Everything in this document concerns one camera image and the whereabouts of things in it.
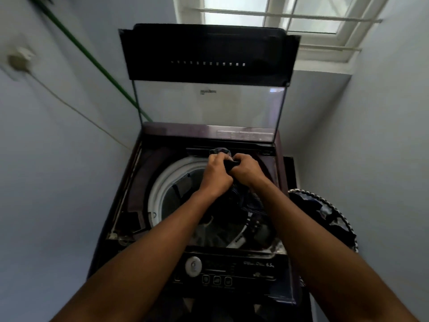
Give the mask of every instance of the washing machine cabinet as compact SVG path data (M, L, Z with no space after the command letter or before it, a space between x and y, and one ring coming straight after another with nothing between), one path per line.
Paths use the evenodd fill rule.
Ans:
M120 37L135 93L153 122L142 124L89 276L198 189L211 149L252 155L287 194L277 129L299 36L138 24ZM214 205L228 214L206 212L164 291L297 304L299 276L269 217L220 201Z

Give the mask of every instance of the washing machine drum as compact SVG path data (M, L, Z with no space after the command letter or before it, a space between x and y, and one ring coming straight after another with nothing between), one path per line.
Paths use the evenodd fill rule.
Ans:
M206 165L207 158L186 157L173 163L159 175L147 203L152 227L171 215L199 189ZM227 195L221 196L202 217L189 245L232 247L234 240L236 241L248 227L248 218L249 213L242 210L237 203L231 202ZM266 228L259 228L258 237L261 238L262 233L263 238L269 241L268 239L272 237L268 234L271 233L267 233L266 230ZM255 250L261 249L266 243L265 239L255 242L252 237L251 242L247 242L246 246L256 247Z

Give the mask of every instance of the green pipe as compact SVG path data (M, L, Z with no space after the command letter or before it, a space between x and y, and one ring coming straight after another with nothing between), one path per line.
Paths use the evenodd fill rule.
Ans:
M31 0L34 4L66 35L70 41L95 65L97 69L119 90L121 94L149 121L152 119L143 111L137 102L125 91L125 89L113 78L110 73L88 52L88 50L72 35L72 33L58 20L58 18L40 0Z

